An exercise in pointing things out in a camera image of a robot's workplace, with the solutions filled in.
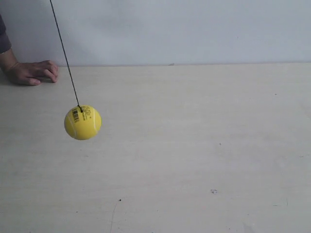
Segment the person's bare hand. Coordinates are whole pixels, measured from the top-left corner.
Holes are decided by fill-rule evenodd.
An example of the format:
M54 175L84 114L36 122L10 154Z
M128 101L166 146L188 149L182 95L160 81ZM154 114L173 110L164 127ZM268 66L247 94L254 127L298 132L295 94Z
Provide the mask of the person's bare hand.
M16 62L1 69L13 84L37 86L43 81L55 83L58 80L58 67L51 60L35 63Z

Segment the person's forearm with grey sleeve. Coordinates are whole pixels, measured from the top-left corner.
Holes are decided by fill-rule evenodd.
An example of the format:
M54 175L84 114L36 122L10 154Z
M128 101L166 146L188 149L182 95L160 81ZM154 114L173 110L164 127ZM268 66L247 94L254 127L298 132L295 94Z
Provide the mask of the person's forearm with grey sleeve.
M12 44L6 33L5 23L0 17L0 68L6 72L18 63L13 51Z

